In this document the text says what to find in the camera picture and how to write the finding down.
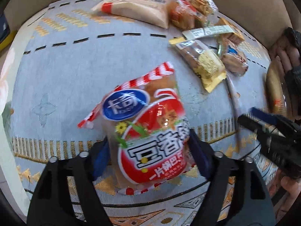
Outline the right hand in black glove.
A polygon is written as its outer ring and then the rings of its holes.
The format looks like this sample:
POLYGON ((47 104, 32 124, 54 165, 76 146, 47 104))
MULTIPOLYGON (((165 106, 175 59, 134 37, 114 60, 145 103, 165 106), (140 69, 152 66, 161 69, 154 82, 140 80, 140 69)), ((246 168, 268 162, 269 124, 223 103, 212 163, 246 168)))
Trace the right hand in black glove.
POLYGON ((269 50, 290 94, 300 96, 300 32, 288 27, 269 50))

